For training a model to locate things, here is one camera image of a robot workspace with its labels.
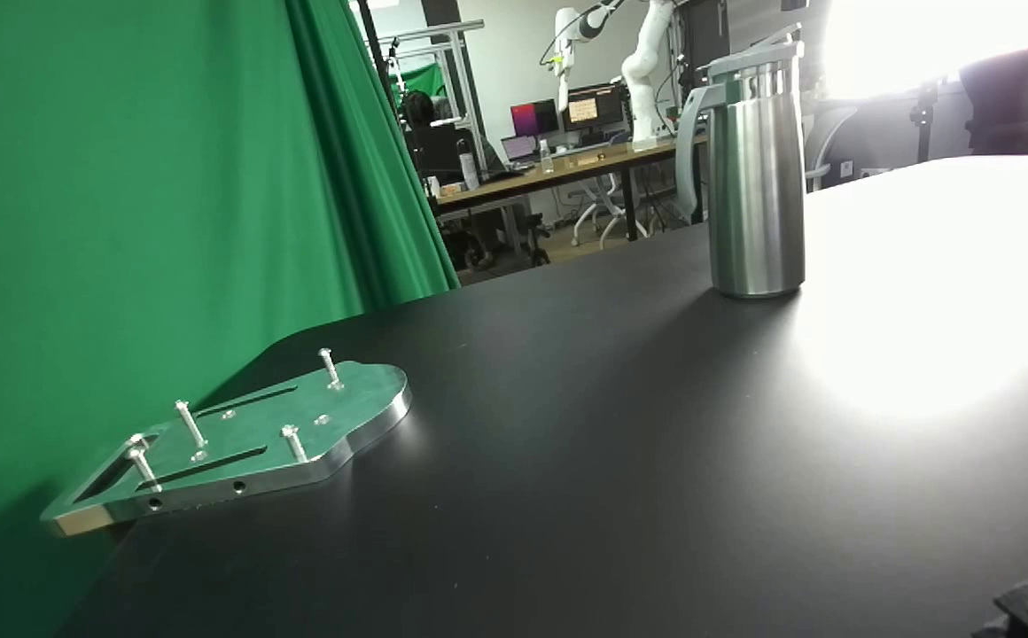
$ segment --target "green screen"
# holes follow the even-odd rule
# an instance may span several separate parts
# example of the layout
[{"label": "green screen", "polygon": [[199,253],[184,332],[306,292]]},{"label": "green screen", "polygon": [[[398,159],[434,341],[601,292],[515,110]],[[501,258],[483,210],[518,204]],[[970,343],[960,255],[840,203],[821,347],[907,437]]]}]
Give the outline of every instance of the green screen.
[{"label": "green screen", "polygon": [[34,521],[92,455],[450,287],[345,0],[0,0],[0,633],[105,561]]}]

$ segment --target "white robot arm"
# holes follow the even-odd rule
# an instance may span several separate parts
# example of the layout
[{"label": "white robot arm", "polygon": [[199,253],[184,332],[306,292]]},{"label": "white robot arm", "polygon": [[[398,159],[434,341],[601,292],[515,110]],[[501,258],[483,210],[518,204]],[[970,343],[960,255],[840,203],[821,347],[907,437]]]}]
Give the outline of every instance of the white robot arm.
[{"label": "white robot arm", "polygon": [[554,53],[549,53],[549,74],[557,76],[557,110],[569,102],[569,66],[575,66],[575,47],[594,37],[609,16],[615,14],[622,0],[597,0],[588,11],[559,8],[554,14]]},{"label": "white robot arm", "polygon": [[[575,47],[594,37],[605,21],[615,14],[622,0],[597,0],[588,11],[559,8],[554,16],[554,53],[549,69],[557,76],[557,110],[569,102],[569,66],[575,66]],[[659,113],[655,113],[655,89],[653,69],[659,63],[659,37],[675,11],[675,0],[647,0],[647,14],[640,21],[635,53],[621,63],[627,95],[629,95],[629,118],[635,118],[635,141],[653,141],[659,134]]]},{"label": "white robot arm", "polygon": [[655,110],[655,82],[653,69],[659,63],[659,37],[673,16],[673,0],[647,0],[647,14],[635,37],[635,53],[622,55],[621,74],[629,100],[629,141],[655,141],[659,139],[659,110]]}]

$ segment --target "metal canister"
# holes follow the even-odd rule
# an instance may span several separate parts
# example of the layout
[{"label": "metal canister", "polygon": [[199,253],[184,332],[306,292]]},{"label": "metal canister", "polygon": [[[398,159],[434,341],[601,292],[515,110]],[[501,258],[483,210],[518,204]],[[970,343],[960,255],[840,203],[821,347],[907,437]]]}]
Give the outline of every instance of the metal canister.
[{"label": "metal canister", "polygon": [[685,106],[691,127],[685,130],[679,119],[679,134],[691,134],[691,141],[698,110],[709,113],[709,171],[703,177],[709,262],[713,287],[735,299],[791,294],[803,281],[796,55],[800,42],[787,35],[784,42],[713,61],[709,85],[691,91]]}]

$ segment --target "table surface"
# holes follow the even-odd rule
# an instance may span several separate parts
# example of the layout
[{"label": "table surface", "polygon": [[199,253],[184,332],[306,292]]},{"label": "table surface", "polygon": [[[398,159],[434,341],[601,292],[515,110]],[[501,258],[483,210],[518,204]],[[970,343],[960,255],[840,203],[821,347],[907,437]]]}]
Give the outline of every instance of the table surface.
[{"label": "table surface", "polygon": [[463,210],[463,204],[515,197],[515,196],[537,192],[537,189],[557,189],[566,180],[583,180],[583,177],[605,175],[605,171],[627,171],[627,166],[638,166],[647,159],[662,159],[673,149],[675,149],[673,139],[662,139],[662,141],[622,141],[622,146],[594,146],[594,149],[549,156],[546,163],[537,163],[518,177],[477,183],[476,192],[444,189],[434,197],[434,210],[450,212],[450,210]]},{"label": "table surface", "polygon": [[1028,159],[808,203],[808,284],[705,229],[269,347],[218,392],[394,360],[410,418],[323,484],[156,517],[66,633],[970,633],[1028,577]]}]

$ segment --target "black table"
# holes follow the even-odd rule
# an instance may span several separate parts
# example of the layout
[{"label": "black table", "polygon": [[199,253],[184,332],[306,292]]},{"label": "black table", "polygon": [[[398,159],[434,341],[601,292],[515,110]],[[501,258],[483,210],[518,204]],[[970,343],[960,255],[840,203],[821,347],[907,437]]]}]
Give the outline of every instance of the black table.
[{"label": "black table", "polygon": [[296,332],[218,392],[398,360],[326,484],[139,523],[66,633],[970,633],[1028,577],[1028,159],[808,204],[808,284],[705,235]]}]

